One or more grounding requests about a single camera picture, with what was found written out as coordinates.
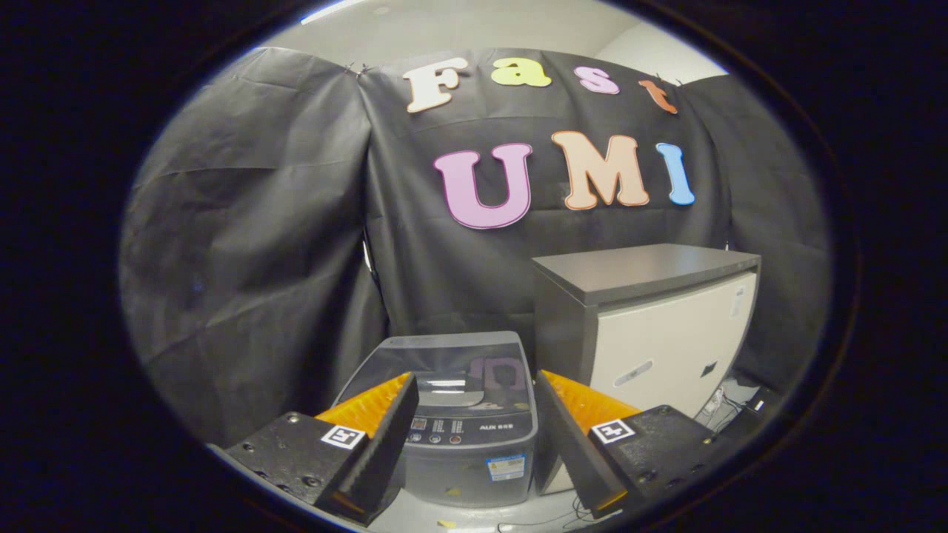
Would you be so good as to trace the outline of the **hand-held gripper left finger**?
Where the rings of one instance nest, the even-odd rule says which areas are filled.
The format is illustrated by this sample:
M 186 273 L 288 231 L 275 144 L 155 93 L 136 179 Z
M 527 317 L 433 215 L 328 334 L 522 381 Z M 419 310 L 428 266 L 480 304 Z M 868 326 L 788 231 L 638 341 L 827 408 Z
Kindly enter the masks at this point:
M 279 415 L 222 458 L 302 512 L 370 524 L 387 505 L 418 401 L 416 375 L 403 372 L 320 415 Z

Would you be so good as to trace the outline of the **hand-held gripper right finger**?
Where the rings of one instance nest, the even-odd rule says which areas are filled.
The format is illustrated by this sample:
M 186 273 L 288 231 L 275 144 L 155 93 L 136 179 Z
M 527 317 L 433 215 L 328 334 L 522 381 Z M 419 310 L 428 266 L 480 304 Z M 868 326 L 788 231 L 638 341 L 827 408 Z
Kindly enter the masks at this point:
M 673 407 L 636 409 L 555 372 L 536 372 L 535 401 L 536 483 L 565 468 L 595 518 L 666 503 L 730 455 L 729 438 Z

